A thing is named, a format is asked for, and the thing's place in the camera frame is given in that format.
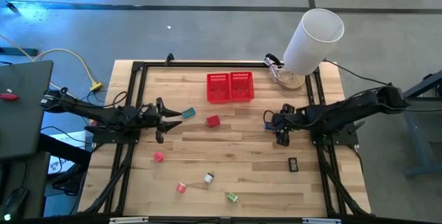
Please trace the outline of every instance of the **yellow cable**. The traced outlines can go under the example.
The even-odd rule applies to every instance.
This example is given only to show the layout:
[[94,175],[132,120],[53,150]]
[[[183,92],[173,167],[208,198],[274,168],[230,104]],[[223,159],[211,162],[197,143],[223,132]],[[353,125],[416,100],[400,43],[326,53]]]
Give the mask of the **yellow cable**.
[[[86,63],[84,62],[84,60],[77,54],[75,54],[74,52],[64,49],[64,48],[53,48],[51,50],[45,51],[42,54],[36,56],[35,58],[32,58],[26,51],[24,51],[22,48],[20,48],[20,46],[16,45],[13,41],[9,40],[8,38],[4,37],[3,35],[0,35],[1,38],[3,38],[4,40],[6,40],[7,42],[9,42],[10,44],[12,44],[15,48],[17,48],[18,50],[20,50],[25,56],[27,56],[32,62],[35,62],[38,58],[46,55],[47,53],[50,53],[52,51],[64,51],[67,53],[70,53],[71,55],[75,56],[76,58],[78,58],[81,63],[83,64],[84,69],[86,69],[86,72],[88,73],[88,76],[92,82],[92,86],[96,85],[96,81],[92,78],[92,75],[90,74],[89,68],[87,67]],[[50,82],[50,85],[57,88],[57,89],[61,89],[59,86],[55,85],[52,81]]]
[[64,48],[53,48],[53,49],[51,49],[51,50],[48,50],[48,51],[43,52],[42,54],[36,56],[34,59],[31,59],[31,60],[32,60],[33,62],[35,62],[35,61],[36,61],[37,59],[39,59],[40,57],[42,57],[42,56],[44,56],[44,55],[46,55],[47,53],[50,53],[50,52],[52,52],[52,51],[64,51],[64,52],[70,53],[71,55],[73,55],[73,56],[75,56],[76,58],[78,58],[78,59],[81,61],[81,63],[83,64],[84,69],[86,69],[86,72],[88,73],[88,76],[89,76],[89,78],[90,78],[90,81],[92,82],[92,85],[96,84],[96,81],[92,78],[92,75],[90,74],[89,68],[87,67],[87,65],[86,65],[86,63],[84,62],[84,60],[83,60],[79,55],[75,54],[74,52],[72,52],[72,51],[70,51],[70,50],[67,50],[67,49],[64,49]]

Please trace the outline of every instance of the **red cube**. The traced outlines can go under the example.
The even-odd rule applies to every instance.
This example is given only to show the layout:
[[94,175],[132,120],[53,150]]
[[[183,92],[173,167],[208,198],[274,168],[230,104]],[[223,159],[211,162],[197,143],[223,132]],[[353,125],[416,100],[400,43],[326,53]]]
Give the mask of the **red cube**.
[[218,117],[218,115],[212,116],[212,117],[208,117],[207,118],[207,125],[212,128],[212,127],[216,127],[219,126],[220,123],[220,119]]
[[161,152],[155,152],[153,154],[153,159],[157,162],[162,162],[164,160],[164,155]]

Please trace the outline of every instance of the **cable plug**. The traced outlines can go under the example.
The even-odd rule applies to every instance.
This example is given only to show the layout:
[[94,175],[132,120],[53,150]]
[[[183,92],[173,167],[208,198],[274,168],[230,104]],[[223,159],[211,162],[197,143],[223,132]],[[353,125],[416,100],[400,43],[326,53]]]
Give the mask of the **cable plug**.
[[92,86],[90,88],[90,91],[97,92],[100,89],[102,89],[102,87],[103,87],[103,84],[101,82],[98,82],[98,83],[97,82],[92,82]]

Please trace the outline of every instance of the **white cylinder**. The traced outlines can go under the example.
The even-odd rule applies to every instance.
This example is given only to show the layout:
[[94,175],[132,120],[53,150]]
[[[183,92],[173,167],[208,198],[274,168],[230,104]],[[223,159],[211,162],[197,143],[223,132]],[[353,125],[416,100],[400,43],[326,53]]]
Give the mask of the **white cylinder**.
[[338,15],[325,9],[309,10],[285,50],[285,68],[297,75],[311,74],[343,35],[344,23]]
[[210,173],[208,173],[208,174],[204,177],[204,181],[205,181],[206,183],[212,183],[212,181],[213,181],[213,176],[212,176]]

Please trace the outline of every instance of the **white object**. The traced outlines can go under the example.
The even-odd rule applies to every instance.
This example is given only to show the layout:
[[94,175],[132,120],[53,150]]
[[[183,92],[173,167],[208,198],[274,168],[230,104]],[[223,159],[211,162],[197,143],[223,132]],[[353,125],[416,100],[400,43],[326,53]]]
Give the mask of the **white object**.
[[[86,141],[86,131],[78,131],[68,134],[74,139]],[[66,134],[56,134],[56,135],[51,135],[51,137],[55,138],[56,140],[65,142],[66,144],[70,144],[74,147],[79,147],[80,149],[84,149],[85,143],[73,140],[72,138],[69,138]],[[74,162],[71,162],[63,158],[59,159],[56,156],[51,156],[49,160],[48,174],[65,172],[73,165]]]
[[344,35],[344,23],[325,9],[306,12],[284,53],[284,65],[297,75],[311,74]]
[[211,172],[211,173],[207,173],[206,176],[204,177],[204,181],[205,181],[206,183],[212,183],[213,178],[214,178],[214,176],[213,176],[213,172]]

